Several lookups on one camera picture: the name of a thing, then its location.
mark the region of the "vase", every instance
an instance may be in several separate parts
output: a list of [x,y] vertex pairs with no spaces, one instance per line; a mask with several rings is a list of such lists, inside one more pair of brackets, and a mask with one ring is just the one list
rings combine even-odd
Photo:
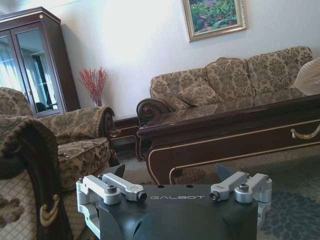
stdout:
[[94,108],[101,107],[102,106],[101,97],[100,96],[93,97],[92,104]]

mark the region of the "patterned rug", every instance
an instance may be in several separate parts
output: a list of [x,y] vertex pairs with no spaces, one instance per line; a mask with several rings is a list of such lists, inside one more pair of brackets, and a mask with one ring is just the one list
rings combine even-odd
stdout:
[[[146,164],[139,163],[133,151],[118,152],[126,165],[124,178],[139,184],[153,184]],[[267,174],[272,179],[272,210],[266,214],[258,240],[320,239],[320,147],[296,149],[249,157],[224,163],[253,176]],[[215,165],[183,170],[178,184],[219,182]]]

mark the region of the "table drawer handle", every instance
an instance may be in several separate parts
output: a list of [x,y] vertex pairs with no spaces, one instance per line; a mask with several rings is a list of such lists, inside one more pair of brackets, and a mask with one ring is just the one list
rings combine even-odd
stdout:
[[294,139],[296,139],[296,138],[298,138],[298,139],[313,139],[320,132],[320,125],[314,130],[313,133],[310,133],[310,134],[298,133],[298,132],[296,132],[296,130],[294,128],[291,129],[291,132],[292,132],[292,137]]

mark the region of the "checkered fabric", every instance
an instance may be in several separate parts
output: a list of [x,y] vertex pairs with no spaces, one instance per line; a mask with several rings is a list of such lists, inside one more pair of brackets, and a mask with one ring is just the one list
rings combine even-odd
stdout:
[[0,228],[0,240],[33,240],[37,237],[37,212],[34,189],[28,172],[25,170],[9,180],[0,180],[0,193],[11,200],[20,200],[24,208],[20,218]]
[[[28,172],[25,170],[17,177],[0,180],[0,193],[7,200],[17,198],[24,213],[20,218],[0,228],[0,240],[34,240],[37,238],[37,212],[34,189]],[[77,193],[75,190],[63,194],[66,214],[69,218],[73,238],[78,239],[86,226],[85,218],[77,208]]]
[[69,218],[73,239],[76,240],[86,226],[84,215],[78,212],[77,192],[75,190],[64,192],[63,203],[66,214]]

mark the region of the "white wall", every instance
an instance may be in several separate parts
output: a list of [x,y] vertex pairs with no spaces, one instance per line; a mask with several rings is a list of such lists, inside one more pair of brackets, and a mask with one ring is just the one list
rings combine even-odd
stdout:
[[9,0],[0,0],[0,16],[10,13]]
[[[102,66],[110,73],[104,102],[117,119],[136,113],[137,103],[149,97],[151,78],[159,74],[298,45],[320,56],[320,0],[244,0],[248,30],[192,43],[181,0],[58,2],[49,10],[62,19],[81,107],[90,107],[91,99],[77,80],[79,71]],[[25,7],[21,0],[18,7]]]

